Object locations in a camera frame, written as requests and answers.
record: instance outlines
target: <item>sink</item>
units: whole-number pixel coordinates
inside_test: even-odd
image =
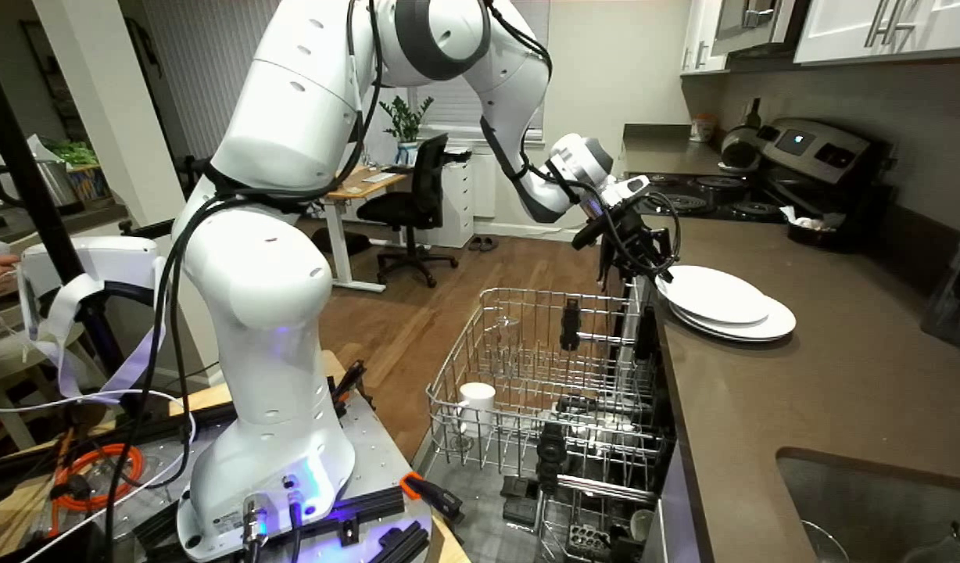
[[[809,452],[780,452],[777,464],[801,520],[855,563],[898,563],[960,523],[960,481]]]

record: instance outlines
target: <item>green vegetables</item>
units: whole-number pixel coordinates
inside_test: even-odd
[[[393,106],[390,106],[390,104],[385,101],[381,101],[379,106],[382,107],[383,110],[389,114],[390,119],[393,120],[393,128],[386,129],[385,132],[395,136],[398,142],[415,142],[418,132],[421,129],[421,121],[424,119],[424,114],[428,112],[428,108],[431,107],[431,104],[434,102],[435,99],[428,96],[428,99],[421,103],[420,111],[413,111],[400,96],[397,96],[393,100]]]
[[[90,167],[98,165],[98,156],[86,142],[60,142],[47,147],[59,158],[63,158],[72,167]]]

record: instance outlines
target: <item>wire rack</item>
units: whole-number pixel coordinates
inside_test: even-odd
[[[427,388],[434,454],[449,464],[536,477],[544,425],[565,428],[566,471],[556,494],[540,495],[533,530],[544,559],[594,560],[569,549],[571,527],[628,525],[633,510],[656,502],[646,489],[665,442],[650,430],[654,363],[632,353],[636,301],[487,289]],[[579,327],[567,331],[574,311]],[[491,409],[460,403],[467,382],[495,389]]]

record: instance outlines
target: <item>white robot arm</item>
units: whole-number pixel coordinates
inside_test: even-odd
[[[361,100],[374,79],[410,87],[465,76],[483,105],[484,136],[533,220],[555,221],[582,203],[599,234],[604,228],[603,207],[619,201],[602,203],[616,190],[607,185],[612,159],[598,142],[567,135],[540,168],[523,154],[551,74],[548,53],[525,37],[532,32],[508,0],[282,0],[226,136],[173,232],[190,236],[184,271],[211,313],[238,413],[195,463],[179,510],[182,539],[201,537],[186,548],[193,559],[240,549],[240,525],[254,517],[244,507],[265,515],[265,537],[289,530],[295,498],[305,503],[304,524],[326,517],[360,463],[319,356],[330,267],[292,227],[297,215],[284,203],[336,185],[345,143],[371,111]],[[579,198],[571,183],[588,193]],[[213,199],[240,206],[193,220]],[[295,487],[283,489],[284,477]]]

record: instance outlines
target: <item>burner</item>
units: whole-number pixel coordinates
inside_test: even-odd
[[[730,209],[738,217],[751,218],[751,220],[768,220],[782,213],[771,203],[738,202],[731,204]]]
[[[737,190],[747,188],[746,183],[744,183],[742,179],[731,178],[730,176],[700,176],[700,178],[695,178],[695,183],[701,185],[702,188],[715,190]]]
[[[705,199],[699,199],[699,197],[691,195],[669,195],[668,199],[671,200],[677,214],[699,213],[706,208]]]
[[[676,185],[678,178],[670,174],[648,174],[650,185]]]

